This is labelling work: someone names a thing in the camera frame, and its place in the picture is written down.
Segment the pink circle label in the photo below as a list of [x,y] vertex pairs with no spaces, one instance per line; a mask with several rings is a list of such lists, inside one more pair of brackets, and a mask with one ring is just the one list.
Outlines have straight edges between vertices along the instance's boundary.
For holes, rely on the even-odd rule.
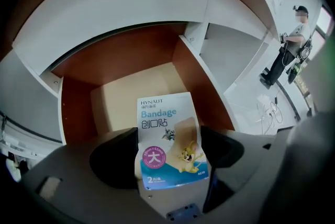
[[142,160],[148,168],[158,169],[166,162],[166,154],[160,147],[150,146],[143,152]]

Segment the white shelf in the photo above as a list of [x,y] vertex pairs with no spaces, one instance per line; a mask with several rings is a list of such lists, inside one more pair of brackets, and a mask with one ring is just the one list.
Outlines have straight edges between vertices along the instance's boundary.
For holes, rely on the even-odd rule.
[[208,0],[44,0],[13,42],[40,75],[79,44],[111,30],[157,21],[202,22]]
[[187,24],[184,36],[195,49],[197,54],[202,52],[207,28],[208,22],[189,22]]
[[238,122],[236,121],[235,115],[234,115],[233,111],[231,110],[230,105],[229,105],[227,99],[225,98],[224,92],[223,92],[222,88],[220,87],[219,83],[215,79],[214,75],[212,74],[212,72],[210,71],[210,69],[208,68],[208,66],[204,62],[204,60],[199,56],[198,52],[191,46],[191,44],[187,41],[187,39],[184,36],[180,36],[180,38],[183,40],[185,45],[188,47],[188,49],[190,50],[192,55],[195,57],[195,59],[198,61],[199,65],[202,67],[202,69],[204,70],[204,72],[208,76],[209,80],[211,81],[212,85],[214,86],[216,92],[218,93],[222,103],[224,104],[224,106],[227,110],[227,113],[230,117],[230,120],[231,120],[231,122],[234,126],[235,131],[238,132],[240,130],[239,126],[238,126]]
[[256,62],[263,40],[228,27],[210,24],[201,58],[225,92],[243,74],[247,74]]
[[256,14],[240,0],[208,0],[205,20],[262,39],[267,29]]
[[25,68],[30,72],[30,74],[46,89],[48,90],[53,96],[55,96],[56,98],[58,98],[58,92],[59,92],[59,83],[60,83],[60,79],[54,75],[53,73],[51,73],[48,70],[45,70],[44,72],[42,72],[40,75],[38,75],[31,67],[30,65],[27,63],[27,61],[25,60],[25,58],[20,55],[20,50],[16,50],[14,48],[14,51],[16,53],[16,55],[19,57],[20,61],[22,62],[22,64],[25,66]]

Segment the black bag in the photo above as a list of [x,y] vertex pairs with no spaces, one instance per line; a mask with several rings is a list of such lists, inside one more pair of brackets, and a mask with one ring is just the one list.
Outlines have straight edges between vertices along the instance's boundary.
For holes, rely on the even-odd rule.
[[308,58],[312,48],[313,48],[312,38],[310,37],[305,43],[305,45],[298,52],[298,57],[300,58],[301,61],[305,61]]

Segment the cable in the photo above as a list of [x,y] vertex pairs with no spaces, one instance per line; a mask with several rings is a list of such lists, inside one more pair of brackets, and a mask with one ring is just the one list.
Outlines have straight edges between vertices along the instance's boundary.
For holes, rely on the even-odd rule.
[[[270,106],[271,106],[272,104],[275,105],[275,108],[276,108],[276,110],[272,109],[272,111],[273,111],[273,115],[274,115],[274,117],[276,118],[276,121],[278,122],[278,124],[282,124],[282,123],[283,123],[283,120],[284,120],[282,111],[281,111],[281,109],[279,109],[279,107],[278,107],[277,104],[274,104],[273,102],[270,102]],[[281,113],[282,121],[278,121],[278,119],[277,119],[277,116],[276,116],[276,113],[275,113],[275,112],[277,112],[277,110],[279,110],[279,112]]]
[[284,55],[283,55],[283,58],[282,58],[282,65],[284,66],[285,71],[287,71],[286,67],[289,65],[289,64],[284,65],[284,57],[285,57],[285,54],[286,54],[286,51],[287,51],[287,46],[288,46],[288,43],[286,42],[285,52],[284,52]]
[[272,114],[270,113],[269,115],[271,116],[271,123],[270,123],[269,128],[267,129],[267,131],[264,133],[264,135],[266,135],[266,133],[269,131],[269,129],[270,129],[271,125],[272,125],[272,122],[273,122],[273,116],[272,116]]
[[277,92],[275,98],[278,97],[278,94],[279,94],[280,91],[281,91],[281,88],[279,88],[279,90],[278,90],[278,92]]

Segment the cartoon mouse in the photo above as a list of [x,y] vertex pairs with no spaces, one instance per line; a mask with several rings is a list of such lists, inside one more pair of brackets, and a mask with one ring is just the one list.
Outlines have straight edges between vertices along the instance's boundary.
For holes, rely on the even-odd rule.
[[199,156],[195,156],[195,151],[198,147],[198,144],[194,141],[191,141],[189,146],[185,148],[181,155],[179,155],[179,159],[186,162],[186,164],[181,164],[179,166],[179,172],[182,173],[183,171],[187,171],[189,173],[196,173],[199,171],[199,165],[201,165],[201,162],[198,166],[194,166],[194,162],[204,156],[204,153],[201,153]]
[[165,135],[162,137],[166,140],[174,140],[174,130],[170,130],[170,129],[167,129],[165,128]]

